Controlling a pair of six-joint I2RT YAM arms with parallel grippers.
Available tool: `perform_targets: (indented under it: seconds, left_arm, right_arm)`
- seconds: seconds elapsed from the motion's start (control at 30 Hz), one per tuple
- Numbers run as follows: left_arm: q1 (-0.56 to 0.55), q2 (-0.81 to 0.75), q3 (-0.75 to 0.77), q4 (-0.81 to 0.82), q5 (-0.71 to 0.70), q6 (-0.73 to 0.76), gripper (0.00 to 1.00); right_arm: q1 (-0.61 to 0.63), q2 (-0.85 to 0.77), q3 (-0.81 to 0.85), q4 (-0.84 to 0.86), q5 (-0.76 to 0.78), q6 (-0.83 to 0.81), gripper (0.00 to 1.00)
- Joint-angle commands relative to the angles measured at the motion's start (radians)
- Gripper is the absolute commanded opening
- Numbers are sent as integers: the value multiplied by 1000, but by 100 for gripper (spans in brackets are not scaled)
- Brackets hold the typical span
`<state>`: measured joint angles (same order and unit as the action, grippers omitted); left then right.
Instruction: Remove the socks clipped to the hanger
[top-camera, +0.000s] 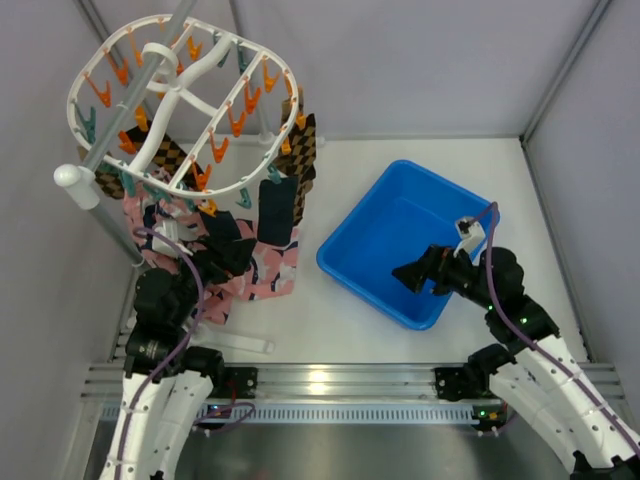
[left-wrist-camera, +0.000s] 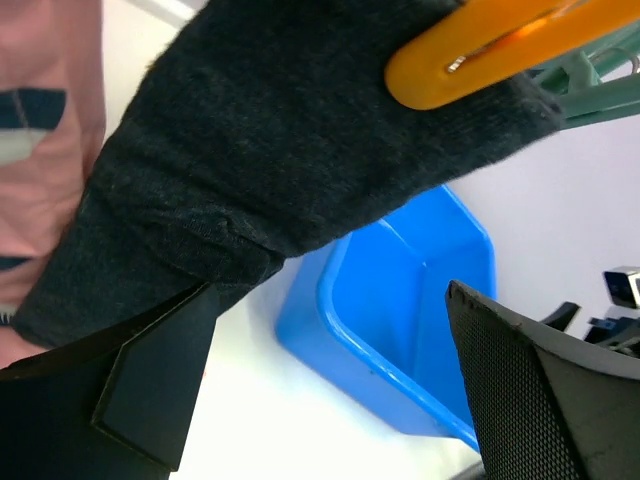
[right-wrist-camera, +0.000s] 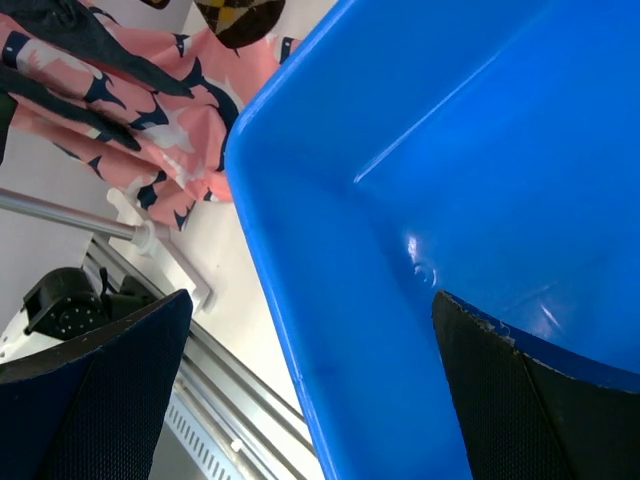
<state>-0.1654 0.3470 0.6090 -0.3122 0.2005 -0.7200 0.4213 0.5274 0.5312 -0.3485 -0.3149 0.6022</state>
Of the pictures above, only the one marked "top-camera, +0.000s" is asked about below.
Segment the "navy blue sock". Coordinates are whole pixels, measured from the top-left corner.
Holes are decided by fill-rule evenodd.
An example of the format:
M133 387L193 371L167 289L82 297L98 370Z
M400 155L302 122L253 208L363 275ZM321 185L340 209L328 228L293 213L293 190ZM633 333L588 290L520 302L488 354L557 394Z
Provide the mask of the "navy blue sock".
M259 185L257 239L273 246L286 246L294 226L294 202L298 189L296 177L279 183L263 180Z

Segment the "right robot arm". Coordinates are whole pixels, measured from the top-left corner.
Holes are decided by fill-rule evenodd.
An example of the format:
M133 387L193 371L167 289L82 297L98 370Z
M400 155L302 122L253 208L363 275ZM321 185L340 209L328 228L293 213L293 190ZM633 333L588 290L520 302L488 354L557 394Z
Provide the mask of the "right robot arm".
M439 368L438 396L493 396L506 402L551 448L573 479L636 479L639 435L612 409L569 352L558 326L526 294L524 270L502 247L477 263L431 245L393 276L413 293L456 293L485 309L495 343L459 368Z

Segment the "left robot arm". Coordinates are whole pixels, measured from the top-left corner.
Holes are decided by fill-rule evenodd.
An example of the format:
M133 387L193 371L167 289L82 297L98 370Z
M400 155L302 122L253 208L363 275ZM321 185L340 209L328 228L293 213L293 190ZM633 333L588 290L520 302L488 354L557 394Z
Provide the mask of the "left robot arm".
M205 287L248 268L253 238L199 237L193 253L160 232L140 227L178 255L178 268L145 271L134 295L136 323L125 346L122 396L103 479L171 479L196 415L225 380L220 351L193 346L205 312Z

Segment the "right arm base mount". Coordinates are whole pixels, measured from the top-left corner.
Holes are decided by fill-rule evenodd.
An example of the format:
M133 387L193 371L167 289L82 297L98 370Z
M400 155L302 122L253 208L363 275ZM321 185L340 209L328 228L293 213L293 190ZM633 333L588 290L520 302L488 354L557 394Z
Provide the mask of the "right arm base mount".
M435 388L441 400L491 399L488 376L481 370L469 366L438 367L434 369Z

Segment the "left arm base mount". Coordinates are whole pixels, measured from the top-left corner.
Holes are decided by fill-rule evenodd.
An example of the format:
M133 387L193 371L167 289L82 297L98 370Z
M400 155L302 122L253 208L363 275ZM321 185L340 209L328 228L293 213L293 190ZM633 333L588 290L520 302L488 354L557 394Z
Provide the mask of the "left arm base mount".
M255 367L227 367L218 391L219 397L228 400L254 399L258 372Z

